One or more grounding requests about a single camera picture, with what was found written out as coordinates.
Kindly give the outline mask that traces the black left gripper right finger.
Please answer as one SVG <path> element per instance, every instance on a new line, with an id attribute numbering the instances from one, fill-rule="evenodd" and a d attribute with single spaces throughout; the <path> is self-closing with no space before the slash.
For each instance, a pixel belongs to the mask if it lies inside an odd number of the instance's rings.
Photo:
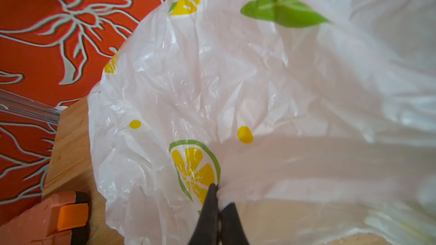
<path id="1" fill-rule="evenodd" d="M 220 213 L 220 241 L 223 245 L 249 245 L 244 233 L 236 204 L 231 203 Z"/>

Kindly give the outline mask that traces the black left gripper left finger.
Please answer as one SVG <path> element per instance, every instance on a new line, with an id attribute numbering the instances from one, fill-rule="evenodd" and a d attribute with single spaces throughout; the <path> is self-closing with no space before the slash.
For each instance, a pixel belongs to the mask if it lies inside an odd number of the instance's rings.
<path id="1" fill-rule="evenodd" d="M 188 245 L 217 245 L 219 208 L 217 185 L 212 183 L 207 191 L 199 220 Z"/>

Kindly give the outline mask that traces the white lemon-print plastic bag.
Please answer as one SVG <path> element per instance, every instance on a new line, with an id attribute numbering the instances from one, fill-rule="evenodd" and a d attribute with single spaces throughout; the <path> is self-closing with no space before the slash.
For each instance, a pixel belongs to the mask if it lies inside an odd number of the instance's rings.
<path id="1" fill-rule="evenodd" d="M 87 102 L 127 245 L 186 244 L 211 183 L 253 245 L 436 242 L 436 0 L 167 0 Z"/>

